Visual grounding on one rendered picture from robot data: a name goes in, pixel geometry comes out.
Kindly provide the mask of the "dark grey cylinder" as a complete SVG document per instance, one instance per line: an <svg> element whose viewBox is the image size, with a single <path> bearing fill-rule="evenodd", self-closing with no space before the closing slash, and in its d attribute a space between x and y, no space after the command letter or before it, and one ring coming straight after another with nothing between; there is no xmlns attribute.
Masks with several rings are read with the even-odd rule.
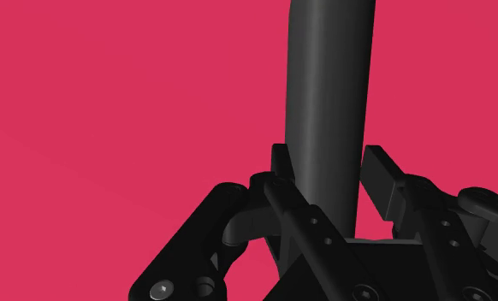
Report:
<svg viewBox="0 0 498 301"><path fill-rule="evenodd" d="M285 142L295 184L355 235L376 0L291 0Z"/></svg>

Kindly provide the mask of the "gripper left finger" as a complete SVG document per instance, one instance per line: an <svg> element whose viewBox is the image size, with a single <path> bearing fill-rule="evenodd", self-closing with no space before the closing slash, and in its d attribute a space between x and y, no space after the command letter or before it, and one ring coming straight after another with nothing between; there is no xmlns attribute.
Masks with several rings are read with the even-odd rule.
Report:
<svg viewBox="0 0 498 301"><path fill-rule="evenodd" d="M225 276L249 241L263 238L279 281L264 301L382 301L382 288L316 205L294 184L285 144L248 187L224 182L132 284L128 301L228 301Z"/></svg>

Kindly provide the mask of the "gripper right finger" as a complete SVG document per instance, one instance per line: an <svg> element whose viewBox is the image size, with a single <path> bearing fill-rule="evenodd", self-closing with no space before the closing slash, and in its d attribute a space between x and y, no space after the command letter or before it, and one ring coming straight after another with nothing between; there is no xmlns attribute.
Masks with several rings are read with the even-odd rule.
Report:
<svg viewBox="0 0 498 301"><path fill-rule="evenodd" d="M498 301L498 193L452 196L404 173L379 145L365 147L360 182L396 239L424 248L438 301Z"/></svg>

